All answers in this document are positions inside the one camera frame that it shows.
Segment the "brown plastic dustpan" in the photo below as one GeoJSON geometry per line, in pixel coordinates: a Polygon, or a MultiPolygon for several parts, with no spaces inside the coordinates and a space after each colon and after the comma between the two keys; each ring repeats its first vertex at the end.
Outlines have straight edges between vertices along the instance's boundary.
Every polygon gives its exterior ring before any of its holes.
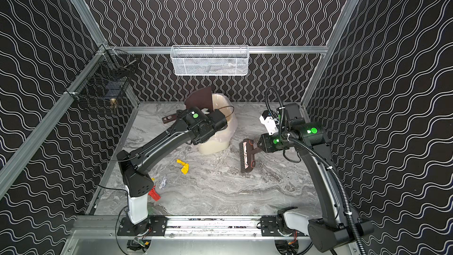
{"type": "Polygon", "coordinates": [[[184,101],[186,109],[177,113],[164,116],[163,124],[176,121],[177,119],[206,119],[213,111],[212,87],[204,87],[192,92],[184,101]]]}

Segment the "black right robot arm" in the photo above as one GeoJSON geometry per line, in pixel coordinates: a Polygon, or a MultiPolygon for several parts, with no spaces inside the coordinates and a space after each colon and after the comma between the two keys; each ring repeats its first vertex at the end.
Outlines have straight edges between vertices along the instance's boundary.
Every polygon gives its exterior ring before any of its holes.
{"type": "Polygon", "coordinates": [[[280,210],[277,216],[280,232],[308,235],[322,253],[354,243],[357,254],[366,254],[362,239],[372,234],[374,227],[352,207],[332,163],[330,141],[323,126],[307,122],[296,103],[280,106],[277,110],[266,109],[260,122],[267,131],[258,141],[258,150],[285,153],[293,148],[308,169],[322,210],[317,218],[296,207],[280,210]]]}

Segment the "brown cartoon-face hand broom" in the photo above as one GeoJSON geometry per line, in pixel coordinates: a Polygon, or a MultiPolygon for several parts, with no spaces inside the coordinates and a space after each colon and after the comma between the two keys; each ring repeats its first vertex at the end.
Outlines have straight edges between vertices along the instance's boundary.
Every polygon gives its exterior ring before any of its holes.
{"type": "Polygon", "coordinates": [[[255,154],[262,151],[261,148],[254,146],[254,141],[252,139],[244,139],[239,143],[239,157],[242,173],[250,173],[255,168],[255,154]]]}

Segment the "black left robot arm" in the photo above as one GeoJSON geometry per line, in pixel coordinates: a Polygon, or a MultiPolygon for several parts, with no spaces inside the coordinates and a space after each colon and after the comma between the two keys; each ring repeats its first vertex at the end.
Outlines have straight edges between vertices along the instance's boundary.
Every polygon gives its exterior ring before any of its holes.
{"type": "Polygon", "coordinates": [[[120,151],[116,158],[126,186],[130,222],[139,224],[149,216],[147,197],[154,187],[149,173],[158,162],[181,145],[203,144],[227,127],[226,116],[218,109],[208,114],[197,107],[178,110],[173,125],[160,135],[134,151],[120,151]]]}

